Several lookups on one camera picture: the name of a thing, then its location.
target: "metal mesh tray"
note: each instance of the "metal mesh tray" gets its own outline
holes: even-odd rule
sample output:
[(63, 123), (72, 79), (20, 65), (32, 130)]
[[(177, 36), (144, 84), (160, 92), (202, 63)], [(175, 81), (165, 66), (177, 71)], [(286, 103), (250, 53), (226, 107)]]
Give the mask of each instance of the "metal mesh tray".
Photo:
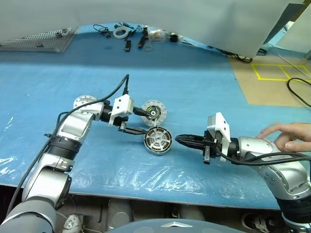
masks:
[(64, 52), (78, 28), (65, 28), (0, 42), (0, 51)]

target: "silver robotic arm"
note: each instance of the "silver robotic arm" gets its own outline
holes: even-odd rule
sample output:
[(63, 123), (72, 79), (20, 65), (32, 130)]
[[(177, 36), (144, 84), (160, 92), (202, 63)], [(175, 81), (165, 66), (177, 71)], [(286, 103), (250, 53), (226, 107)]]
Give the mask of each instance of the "silver robotic arm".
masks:
[(276, 154), (280, 151), (275, 144), (265, 139), (230, 138), (229, 125), (221, 113), (208, 118), (204, 136), (182, 134), (175, 139), (184, 146), (202, 150), (206, 164), (210, 158), (220, 156), (222, 161), (252, 166), (275, 196), (292, 231), (311, 233), (311, 185), (306, 170), (299, 162), (273, 162), (293, 159), (293, 155)]
[(71, 114), (59, 123), (56, 132), (48, 135), (50, 139), (47, 149), (24, 187), (22, 203), (8, 213), (0, 226), (0, 233), (55, 231), (56, 210), (64, 204), (71, 184), (68, 172), (74, 166), (74, 158), (90, 130), (92, 121), (101, 120), (109, 126), (119, 126), (119, 131), (124, 133), (147, 133), (143, 129), (126, 126), (130, 114), (150, 116), (144, 110), (134, 107), (134, 101), (128, 95), (127, 82), (123, 95), (115, 99), (113, 106), (110, 106), (109, 101), (97, 101), (93, 96), (80, 96), (74, 101)]

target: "table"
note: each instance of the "table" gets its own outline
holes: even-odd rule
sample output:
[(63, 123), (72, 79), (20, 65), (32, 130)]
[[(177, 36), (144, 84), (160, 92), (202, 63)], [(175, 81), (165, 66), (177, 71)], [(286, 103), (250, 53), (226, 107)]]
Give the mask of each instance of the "table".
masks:
[[(247, 104), (228, 59), (218, 52), (177, 43), (155, 43), (146, 52), (124, 52), (124, 41), (82, 30), (64, 53), (0, 53), (0, 184), (16, 186), (55, 127), (59, 112), (80, 95), (101, 98), (130, 74), (135, 106), (148, 100), (168, 110), (173, 136), (203, 135), (207, 117), (222, 112), (231, 136), (255, 136), (280, 121), (309, 121), (307, 108)], [(138, 116), (129, 126), (147, 127)], [(262, 178), (250, 167), (202, 162), (202, 153), (173, 143), (163, 156), (147, 152), (143, 136), (94, 122), (70, 175), (77, 194), (167, 202), (278, 209)]]

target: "human hand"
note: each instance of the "human hand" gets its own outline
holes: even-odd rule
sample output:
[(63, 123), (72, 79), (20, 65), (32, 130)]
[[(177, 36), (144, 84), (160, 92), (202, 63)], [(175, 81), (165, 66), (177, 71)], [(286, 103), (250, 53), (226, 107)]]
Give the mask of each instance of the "human hand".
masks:
[(311, 124), (303, 122), (294, 122), (292, 124), (275, 124), (264, 129), (258, 138), (281, 131), (282, 133), (276, 139), (276, 147), (283, 152), (304, 152), (311, 151)]

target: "white tape roll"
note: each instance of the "white tape roll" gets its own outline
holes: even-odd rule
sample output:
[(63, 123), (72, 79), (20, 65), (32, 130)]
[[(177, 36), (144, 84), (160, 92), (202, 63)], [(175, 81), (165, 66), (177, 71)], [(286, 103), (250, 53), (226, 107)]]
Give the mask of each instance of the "white tape roll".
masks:
[[(125, 31), (124, 34), (122, 35), (117, 35), (117, 32), (120, 32), (120, 31)], [(113, 35), (115, 38), (117, 39), (124, 39), (127, 37), (128, 35), (128, 29), (126, 27), (117, 27), (114, 31), (113, 31)]]

